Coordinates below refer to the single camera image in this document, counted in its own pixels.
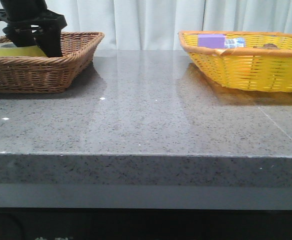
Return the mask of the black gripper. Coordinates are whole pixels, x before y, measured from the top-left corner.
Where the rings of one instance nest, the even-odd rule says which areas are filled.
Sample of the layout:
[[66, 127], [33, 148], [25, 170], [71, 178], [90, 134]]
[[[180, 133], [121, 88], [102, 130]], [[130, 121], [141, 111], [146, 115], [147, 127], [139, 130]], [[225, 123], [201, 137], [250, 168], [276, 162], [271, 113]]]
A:
[[15, 46], [30, 47], [37, 43], [47, 57], [63, 56], [61, 30], [67, 22], [62, 14], [49, 10], [44, 0], [1, 0], [0, 3], [0, 22], [7, 24], [2, 31]]

